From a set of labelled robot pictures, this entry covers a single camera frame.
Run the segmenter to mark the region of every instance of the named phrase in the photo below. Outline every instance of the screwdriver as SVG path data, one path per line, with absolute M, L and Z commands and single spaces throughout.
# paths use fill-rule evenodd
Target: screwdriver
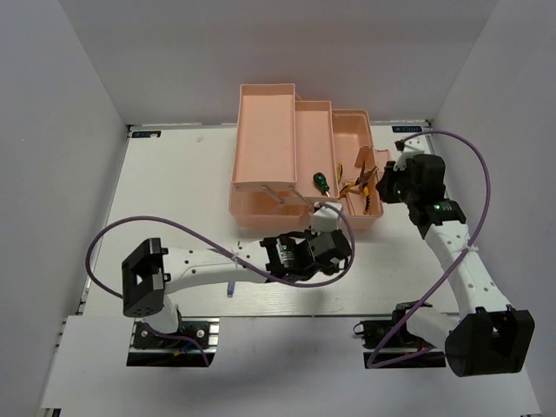
M 330 197 L 330 193 L 328 193 L 330 187 L 327 184 L 327 177 L 324 176 L 324 174 L 322 174 L 321 172 L 317 172 L 316 174 L 314 174 L 313 182 L 315 187 L 318 188 L 319 191 L 322 192 L 322 194 L 324 194 L 326 197 Z

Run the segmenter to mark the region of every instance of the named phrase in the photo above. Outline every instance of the white wall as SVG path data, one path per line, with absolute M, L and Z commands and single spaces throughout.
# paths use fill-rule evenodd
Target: white wall
M 60 0 L 129 124 L 235 122 L 242 83 L 436 115 L 496 0 Z
M 435 127 L 468 137 L 484 153 L 493 203 L 482 256 L 517 308 L 536 321 L 526 366 L 543 415 L 556 415 L 556 3 L 498 3 Z M 447 158 L 452 197 L 476 224 L 484 182 L 472 154 L 435 139 Z
M 125 127 L 56 0 L 0 2 L 0 414 L 36 415 Z

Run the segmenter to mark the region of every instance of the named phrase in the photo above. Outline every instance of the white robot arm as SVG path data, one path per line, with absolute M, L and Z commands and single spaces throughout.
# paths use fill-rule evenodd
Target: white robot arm
M 147 239 L 122 262 L 123 314 L 143 318 L 155 331 L 180 333 L 181 316 L 169 295 L 185 288 L 224 282 L 288 282 L 333 275 L 352 256 L 339 229 L 341 205 L 327 203 L 314 212 L 311 229 L 238 245 L 233 253 L 267 275 L 262 276 L 212 249 L 164 248 L 161 239 Z
M 467 246 L 466 217 L 457 202 L 445 198 L 446 167 L 442 158 L 424 155 L 419 139 L 397 142 L 396 146 L 401 156 L 397 162 L 387 163 L 376 186 L 381 200 L 406 203 L 409 219 L 445 271 L 462 250 L 468 250 L 448 277 L 460 319 L 423 306 L 407 319 L 405 335 L 418 336 L 441 349 L 458 376 L 519 372 L 533 336 L 532 316 L 512 306 L 494 283 L 477 249 Z M 393 321 L 414 304 L 397 306 Z

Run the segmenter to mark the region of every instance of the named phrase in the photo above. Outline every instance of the small tool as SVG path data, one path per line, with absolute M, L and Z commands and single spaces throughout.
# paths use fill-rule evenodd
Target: small tool
M 365 209 L 363 210 L 363 215 L 367 215 L 371 207 L 371 196 L 368 190 L 368 182 L 371 179 L 371 176 L 373 176 L 375 171 L 376 171 L 376 166 L 374 166 L 370 171 L 365 172 L 365 163 L 363 163 L 359 177 L 355 181 L 352 181 L 349 184 L 345 185 L 340 190 L 339 198 L 343 198 L 348 194 L 350 189 L 359 186 L 360 193 L 362 193 L 365 196 Z
M 328 193 L 330 187 L 327 184 L 327 177 L 324 176 L 324 174 L 322 174 L 321 172 L 317 172 L 316 174 L 314 174 L 313 182 L 315 187 L 318 188 L 318 190 L 322 194 L 324 194 L 326 197 L 330 197 L 330 193 Z

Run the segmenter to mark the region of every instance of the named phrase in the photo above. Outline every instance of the white table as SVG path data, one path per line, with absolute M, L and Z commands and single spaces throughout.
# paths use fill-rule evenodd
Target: white table
M 394 141 L 404 135 L 390 126 L 375 126 L 372 133 L 376 149 L 390 149 L 397 157 Z M 158 215 L 229 246 L 273 235 L 238 229 L 228 212 L 234 146 L 235 126 L 167 127 L 161 137 L 129 139 L 109 222 Z M 122 260 L 149 237 L 161 237 L 165 246 L 203 248 L 193 237 L 159 223 L 127 224 L 104 237 L 96 275 L 121 291 Z M 183 315 L 194 317 L 389 314 L 396 303 L 419 299 L 441 275 L 404 204 L 386 205 L 384 216 L 356 240 L 352 270 L 325 288 L 237 283 L 231 299 L 224 284 L 190 288 L 172 298 Z M 440 311 L 457 312 L 448 284 L 430 301 Z M 122 302 L 92 285 L 84 315 L 121 316 Z
M 389 127 L 373 134 L 376 148 L 392 149 L 398 137 Z M 230 245 L 263 236 L 242 233 L 228 214 L 234 127 L 165 129 L 160 138 L 130 141 L 110 222 L 166 216 Z M 121 290 L 122 259 L 153 236 L 171 246 L 202 248 L 158 223 L 125 225 L 104 238 L 97 275 Z M 228 299 L 226 286 L 214 285 L 172 297 L 190 316 L 389 314 L 440 276 L 404 205 L 386 206 L 372 230 L 357 235 L 357 247 L 353 270 L 329 287 L 237 284 Z M 42 407 L 60 408 L 64 417 L 502 417 L 539 411 L 525 370 L 458 379 L 444 368 L 365 369 L 361 340 L 353 337 L 355 317 L 225 317 L 210 368 L 126 367 L 133 320 L 122 316 L 121 303 L 91 287 L 84 317 L 70 317 L 65 326 Z M 449 287 L 432 303 L 456 311 Z

